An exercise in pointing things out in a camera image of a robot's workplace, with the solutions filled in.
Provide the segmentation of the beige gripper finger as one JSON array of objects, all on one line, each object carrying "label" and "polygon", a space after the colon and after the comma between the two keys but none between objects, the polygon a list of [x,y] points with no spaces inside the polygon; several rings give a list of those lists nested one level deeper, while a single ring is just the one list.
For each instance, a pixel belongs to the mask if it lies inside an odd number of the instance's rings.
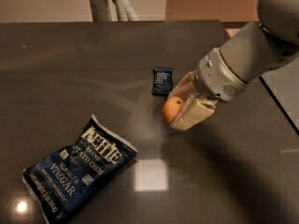
[{"label": "beige gripper finger", "polygon": [[181,131],[190,129],[213,115],[217,102],[217,100],[211,100],[204,96],[190,95],[182,110],[171,122],[170,127]]},{"label": "beige gripper finger", "polygon": [[195,99],[197,97],[197,89],[193,83],[194,72],[189,72],[183,79],[175,86],[169,93],[168,97],[172,98],[178,96],[185,100],[189,98]]}]

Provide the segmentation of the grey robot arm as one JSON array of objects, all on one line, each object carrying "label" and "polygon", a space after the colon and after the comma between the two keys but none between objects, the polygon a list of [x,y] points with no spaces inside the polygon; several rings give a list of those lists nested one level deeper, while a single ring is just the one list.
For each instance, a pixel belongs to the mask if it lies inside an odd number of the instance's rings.
[{"label": "grey robot arm", "polygon": [[257,13],[258,23],[210,51],[170,92],[185,101],[172,128],[190,129],[210,117],[217,102],[232,101],[254,78],[298,57],[299,0],[258,0]]}]

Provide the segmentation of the grey robot base column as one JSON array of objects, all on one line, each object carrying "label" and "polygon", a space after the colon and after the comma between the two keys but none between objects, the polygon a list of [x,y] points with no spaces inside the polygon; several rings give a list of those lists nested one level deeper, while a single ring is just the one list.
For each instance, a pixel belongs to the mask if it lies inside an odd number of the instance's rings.
[{"label": "grey robot base column", "polygon": [[115,9],[117,21],[139,21],[129,0],[89,0],[94,22],[112,21]]}]

